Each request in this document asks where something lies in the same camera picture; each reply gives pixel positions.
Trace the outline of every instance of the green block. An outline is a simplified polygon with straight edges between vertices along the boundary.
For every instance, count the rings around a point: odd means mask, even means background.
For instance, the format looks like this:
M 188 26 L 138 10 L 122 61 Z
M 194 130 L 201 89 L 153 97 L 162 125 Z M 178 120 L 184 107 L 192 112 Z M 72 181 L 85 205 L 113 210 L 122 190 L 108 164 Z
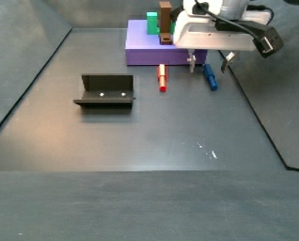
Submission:
M 145 14 L 146 19 L 146 34 L 148 35 L 157 35 L 160 33 L 157 28 L 157 13 L 156 12 L 146 12 Z
M 176 22 L 170 22 L 170 27 L 169 27 L 169 33 L 170 33 L 170 35 L 174 34 L 174 23 L 176 23 Z

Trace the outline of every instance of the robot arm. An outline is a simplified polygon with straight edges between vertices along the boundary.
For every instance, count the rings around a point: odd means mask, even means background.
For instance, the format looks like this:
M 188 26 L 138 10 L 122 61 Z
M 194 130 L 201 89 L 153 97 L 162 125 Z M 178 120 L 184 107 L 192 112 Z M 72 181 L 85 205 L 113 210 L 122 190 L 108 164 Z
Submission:
M 250 51 L 262 57 L 282 47 L 270 14 L 254 11 L 249 0 L 182 0 L 182 12 L 174 27 L 173 43 L 185 49 Z

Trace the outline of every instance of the gray wall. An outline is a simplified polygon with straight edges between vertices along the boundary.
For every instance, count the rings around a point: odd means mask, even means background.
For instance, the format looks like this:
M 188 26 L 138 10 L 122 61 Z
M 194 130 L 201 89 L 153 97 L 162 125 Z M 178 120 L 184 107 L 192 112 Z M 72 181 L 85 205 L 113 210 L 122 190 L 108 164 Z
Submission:
M 145 12 L 158 9 L 160 0 L 43 0 L 72 27 L 126 27 L 129 19 L 145 18 Z M 181 0 L 170 0 L 172 7 Z
M 299 7 L 281 0 L 266 3 L 284 49 L 262 59 L 242 53 L 233 72 L 286 165 L 299 169 Z
M 43 2 L 0 0 L 0 121 L 69 31 Z

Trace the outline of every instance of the purple block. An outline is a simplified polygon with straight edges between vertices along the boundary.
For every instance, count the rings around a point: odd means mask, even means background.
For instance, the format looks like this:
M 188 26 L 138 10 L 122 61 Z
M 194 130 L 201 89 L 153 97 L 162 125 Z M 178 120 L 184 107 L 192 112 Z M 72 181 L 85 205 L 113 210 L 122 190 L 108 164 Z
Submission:
M 196 63 L 204 64 L 205 50 L 196 50 Z M 174 45 L 160 45 L 157 35 L 146 35 L 145 20 L 129 20 L 125 38 L 126 65 L 188 65 L 188 53 Z

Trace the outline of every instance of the gray table surface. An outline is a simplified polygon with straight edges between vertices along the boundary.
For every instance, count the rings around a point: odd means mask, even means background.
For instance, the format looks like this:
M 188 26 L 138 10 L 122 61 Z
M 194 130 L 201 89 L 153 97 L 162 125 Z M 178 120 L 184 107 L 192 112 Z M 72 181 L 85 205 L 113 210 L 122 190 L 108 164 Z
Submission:
M 0 241 L 299 241 L 299 173 L 0 172 Z
M 126 67 L 125 29 L 74 29 L 0 129 L 0 170 L 282 169 L 221 60 L 208 53 L 220 88 L 201 68 Z M 82 73 L 130 73 L 130 113 L 82 111 Z

